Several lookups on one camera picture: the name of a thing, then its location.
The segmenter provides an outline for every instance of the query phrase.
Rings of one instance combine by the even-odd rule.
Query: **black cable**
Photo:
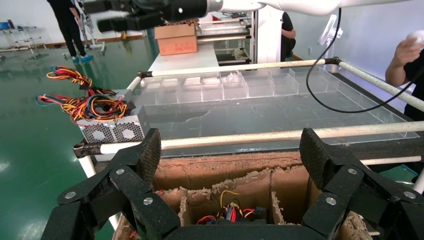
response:
[[[421,76],[421,74],[424,73],[424,65],[420,68],[420,70],[418,70],[418,72],[416,73],[416,75],[410,80],[409,84],[404,87],[400,92],[398,92],[396,95],[394,95],[393,97],[391,97],[389,100],[378,104],[376,106],[373,106],[371,108],[368,109],[363,109],[363,110],[357,110],[357,111],[345,111],[345,110],[339,110],[339,109],[335,109],[332,108],[330,106],[325,105],[322,101],[320,101],[317,96],[315,96],[315,94],[312,92],[311,88],[309,87],[309,77],[312,73],[312,70],[314,69],[314,67],[317,65],[318,61],[321,60],[323,58],[323,56],[326,54],[326,52],[333,46],[334,41],[337,38],[337,34],[339,33],[339,29],[340,29],[340,22],[342,20],[342,9],[339,8],[338,9],[338,21],[337,21],[337,29],[335,31],[335,35],[334,38],[332,39],[330,45],[325,49],[325,51],[321,54],[321,56],[319,56],[319,58],[313,63],[313,65],[311,66],[311,68],[309,69],[307,75],[306,75],[306,88],[309,91],[310,95],[313,97],[313,99],[315,99],[319,104],[321,104],[322,106],[324,106],[325,108],[332,110],[334,112],[338,112],[338,113],[343,113],[343,114],[360,114],[360,113],[365,113],[374,109],[378,109],[388,103],[390,103],[391,101],[393,101],[394,99],[396,99],[397,97],[399,97],[402,93],[404,93],[412,84],[414,84],[418,78]]]

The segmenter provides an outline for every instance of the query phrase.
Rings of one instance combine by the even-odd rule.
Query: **brown cardboard box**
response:
[[[198,51],[195,24],[158,26],[154,28],[154,37],[162,56]]]
[[[300,224],[303,214],[321,194],[302,166],[298,152],[161,159],[154,188],[178,213],[181,226],[194,225],[201,217],[220,209],[224,190],[239,194],[236,198],[242,209],[267,209],[268,223],[276,225]],[[234,198],[232,194],[224,194],[222,201],[227,203]],[[122,217],[114,240],[130,239],[128,225]],[[371,237],[364,222],[351,212],[337,239],[371,240]]]

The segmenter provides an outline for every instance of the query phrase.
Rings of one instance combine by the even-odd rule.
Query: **person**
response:
[[[72,61],[78,63],[80,59],[77,57],[73,41],[81,56],[81,62],[85,63],[93,59],[92,55],[87,55],[84,49],[83,42],[81,41],[80,27],[83,26],[80,14],[78,13],[75,5],[71,0],[47,0],[53,9],[56,16],[57,23],[59,24],[60,31],[65,39],[69,54],[72,56]]]
[[[394,87],[408,83],[415,77],[417,72],[424,66],[423,44],[415,44],[416,37],[408,38],[399,43],[385,72],[386,82]],[[421,74],[415,82],[416,87],[412,95],[424,100],[424,74]],[[405,115],[414,121],[424,121],[424,112],[411,105],[406,105]]]
[[[286,61],[286,56],[288,56],[296,45],[296,30],[293,28],[292,20],[289,17],[287,12],[282,14],[281,19],[281,62]]]

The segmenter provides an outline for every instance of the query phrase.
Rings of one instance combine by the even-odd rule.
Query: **green epoxy floor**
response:
[[[146,71],[157,53],[149,41],[108,43],[105,56],[93,50],[94,60],[74,65],[62,56],[65,49],[40,50],[38,60],[28,51],[2,53],[0,63],[0,233],[5,240],[37,240],[43,233],[56,197],[86,178],[72,146],[82,139],[79,129],[58,106],[40,107],[35,96],[56,93],[70,97],[84,94],[70,81],[46,77],[50,65],[77,68],[94,84],[123,89],[138,71]],[[404,168],[384,174],[410,181],[414,176]],[[110,240],[109,223],[96,239]]]

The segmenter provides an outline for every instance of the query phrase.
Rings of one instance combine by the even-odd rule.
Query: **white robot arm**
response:
[[[297,12],[307,15],[324,16],[336,8],[389,4],[408,0],[223,0],[218,12],[251,12],[269,5],[275,9],[287,12]]]
[[[109,10],[125,11],[125,17],[102,19],[97,22],[100,32],[140,31],[163,25],[201,18],[211,12],[252,12],[271,6],[277,10],[323,16],[336,8],[389,4],[410,0],[85,0],[87,13]]]

